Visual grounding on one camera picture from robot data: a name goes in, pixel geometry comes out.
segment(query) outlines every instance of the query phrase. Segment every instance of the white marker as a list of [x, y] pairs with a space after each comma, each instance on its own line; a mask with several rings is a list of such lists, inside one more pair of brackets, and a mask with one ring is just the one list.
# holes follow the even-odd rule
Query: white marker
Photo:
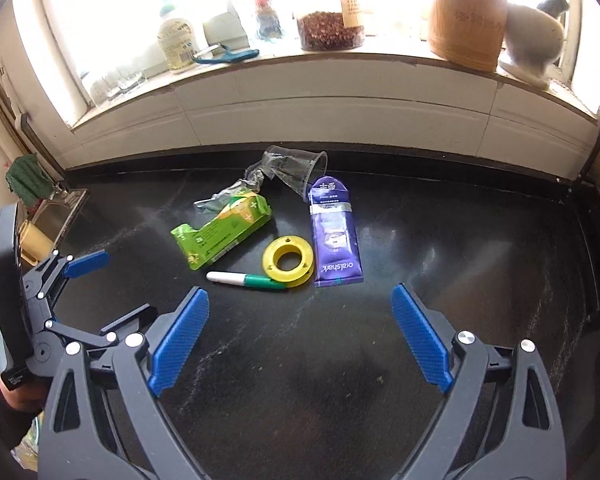
[[250, 286], [253, 288], [286, 288], [284, 283], [276, 282], [269, 276], [259, 274], [242, 274], [241, 272], [208, 272], [206, 278], [210, 282], [227, 283], [228, 285]]

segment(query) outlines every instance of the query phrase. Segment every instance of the plastic bottle cap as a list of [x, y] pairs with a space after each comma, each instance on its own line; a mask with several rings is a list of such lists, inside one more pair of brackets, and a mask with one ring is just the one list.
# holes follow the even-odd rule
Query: plastic bottle cap
[[169, 14], [172, 10], [176, 10], [176, 6], [173, 4], [164, 4], [160, 9], [160, 17], [163, 18]]

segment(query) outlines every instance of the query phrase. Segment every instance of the windowsill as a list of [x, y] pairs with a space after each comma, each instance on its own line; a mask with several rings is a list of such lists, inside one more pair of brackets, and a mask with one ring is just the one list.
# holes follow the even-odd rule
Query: windowsill
[[547, 91], [541, 90], [529, 85], [519, 79], [516, 79], [511, 74], [505, 72], [498, 67], [496, 72], [476, 72], [463, 66], [451, 63], [432, 53], [426, 41], [417, 40], [397, 40], [395, 38], [379, 38], [367, 37], [365, 44], [351, 50], [336, 50], [328, 52], [307, 52], [300, 49], [299, 40], [290, 40], [287, 44], [277, 44], [272, 47], [272, 52], [261, 49], [260, 55], [254, 59], [243, 61], [236, 64], [222, 63], [215, 65], [197, 65], [186, 72], [173, 74], [165, 72], [158, 74], [147, 80], [139, 88], [130, 91], [123, 96], [114, 99], [112, 102], [107, 102], [101, 107], [92, 108], [85, 113], [72, 129], [76, 129], [85, 125], [94, 118], [114, 110], [119, 106], [133, 101], [139, 97], [151, 94], [152, 92], [160, 91], [160, 89], [170, 85], [178, 85], [186, 82], [193, 77], [204, 77], [212, 75], [215, 72], [232, 72], [240, 70], [245, 66], [256, 66], [260, 64], [276, 64], [280, 62], [290, 62], [297, 57], [315, 57], [316, 59], [382, 59], [407, 62], [412, 64], [428, 64], [431, 66], [440, 66], [462, 72], [473, 73], [499, 82], [512, 84], [519, 88], [533, 92], [539, 96], [543, 96], [578, 115], [595, 123], [597, 118], [587, 109], [587, 107], [565, 86], [557, 81], [551, 81], [551, 85]]

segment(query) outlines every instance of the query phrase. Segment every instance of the barcode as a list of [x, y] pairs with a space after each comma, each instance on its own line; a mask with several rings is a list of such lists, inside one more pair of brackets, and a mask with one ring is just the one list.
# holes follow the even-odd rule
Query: barcode
[[196, 58], [194, 56], [193, 50], [187, 50], [186, 52], [183, 52], [182, 54], [180, 54], [180, 60], [181, 60], [181, 62], [195, 61]]

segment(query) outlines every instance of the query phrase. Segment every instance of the sink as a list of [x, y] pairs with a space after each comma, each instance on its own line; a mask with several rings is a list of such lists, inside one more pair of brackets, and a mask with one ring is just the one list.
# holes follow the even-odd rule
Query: sink
[[80, 211], [88, 195], [86, 189], [60, 190], [45, 200], [31, 219], [33, 225], [53, 241], [56, 248]]

